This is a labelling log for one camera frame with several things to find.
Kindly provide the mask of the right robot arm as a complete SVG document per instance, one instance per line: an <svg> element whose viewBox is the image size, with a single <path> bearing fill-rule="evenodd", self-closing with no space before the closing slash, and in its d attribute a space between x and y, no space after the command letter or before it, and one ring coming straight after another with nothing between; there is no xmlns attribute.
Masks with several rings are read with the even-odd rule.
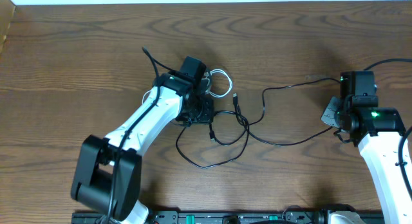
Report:
<svg viewBox="0 0 412 224"><path fill-rule="evenodd" d="M332 97L321 120L348 133L373 178L386 223L411 223L411 157L399 112L380 107L371 71L347 71L339 79L341 95Z"/></svg>

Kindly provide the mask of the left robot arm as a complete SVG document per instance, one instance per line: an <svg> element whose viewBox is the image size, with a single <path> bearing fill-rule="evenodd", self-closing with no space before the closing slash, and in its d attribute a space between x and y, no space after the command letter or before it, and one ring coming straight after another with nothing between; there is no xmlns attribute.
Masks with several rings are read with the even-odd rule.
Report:
<svg viewBox="0 0 412 224"><path fill-rule="evenodd" d="M103 213L108 221L145 223L149 209L140 200L142 158L172 120L185 126L212 122L208 72L202 61L186 57L180 70L155 78L142 105L104 138L83 141L71 198Z"/></svg>

